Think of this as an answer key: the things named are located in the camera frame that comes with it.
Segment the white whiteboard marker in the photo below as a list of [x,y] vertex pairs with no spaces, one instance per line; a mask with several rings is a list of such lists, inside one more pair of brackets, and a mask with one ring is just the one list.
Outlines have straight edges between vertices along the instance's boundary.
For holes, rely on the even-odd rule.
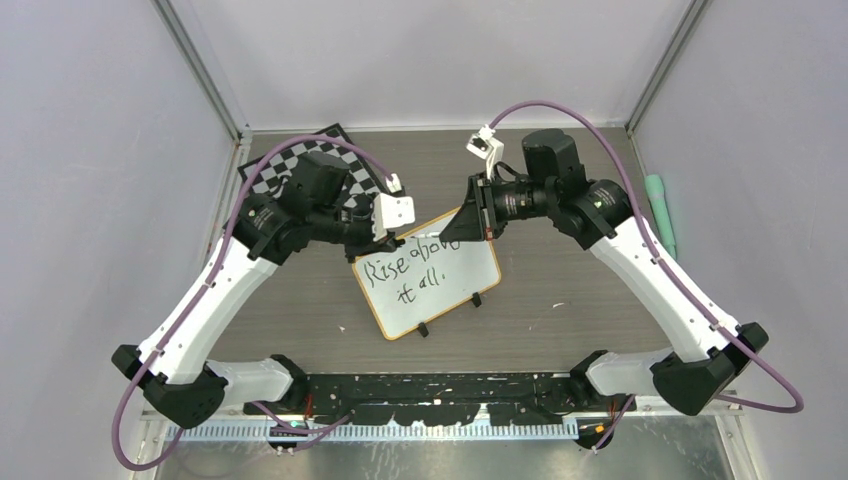
[[421,232],[411,235],[410,238],[416,239],[431,239],[431,238],[439,238],[441,235],[441,231],[430,231],[430,232]]

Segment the yellow framed whiteboard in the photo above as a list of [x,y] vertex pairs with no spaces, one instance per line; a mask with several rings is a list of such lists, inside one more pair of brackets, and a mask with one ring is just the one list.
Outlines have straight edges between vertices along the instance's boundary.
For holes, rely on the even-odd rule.
[[355,278],[387,340],[417,330],[501,282],[502,274],[491,242],[443,242],[411,235],[441,231],[456,208],[402,235],[405,244],[392,253],[359,257]]

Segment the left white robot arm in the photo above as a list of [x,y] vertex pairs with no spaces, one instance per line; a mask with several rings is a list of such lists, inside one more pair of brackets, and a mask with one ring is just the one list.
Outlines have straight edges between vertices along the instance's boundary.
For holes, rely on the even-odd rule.
[[163,324],[141,344],[116,349],[113,364],[158,413],[192,429],[223,407],[257,401],[293,414],[305,405],[309,381],[286,356],[220,362],[209,354],[258,287],[310,243],[341,245],[349,261],[403,245],[395,231],[414,223],[415,212],[398,177],[389,176],[386,193],[352,195],[348,208],[341,197],[350,176],[339,157],[299,156],[278,187],[246,196],[211,262]]

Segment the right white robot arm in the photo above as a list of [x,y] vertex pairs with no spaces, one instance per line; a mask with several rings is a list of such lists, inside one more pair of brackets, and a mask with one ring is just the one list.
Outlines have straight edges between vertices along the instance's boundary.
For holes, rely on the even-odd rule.
[[481,128],[466,148],[485,169],[469,176],[465,199],[441,241],[493,241],[511,221],[545,217],[613,271],[670,342],[651,352],[590,354],[569,372],[571,397],[580,408],[596,410],[620,394],[652,395],[695,416],[745,370],[748,354],[767,344],[758,323],[740,324],[711,304],[619,184],[587,177],[571,136],[558,129],[526,135],[526,171],[510,180],[499,172],[504,145],[493,129]]

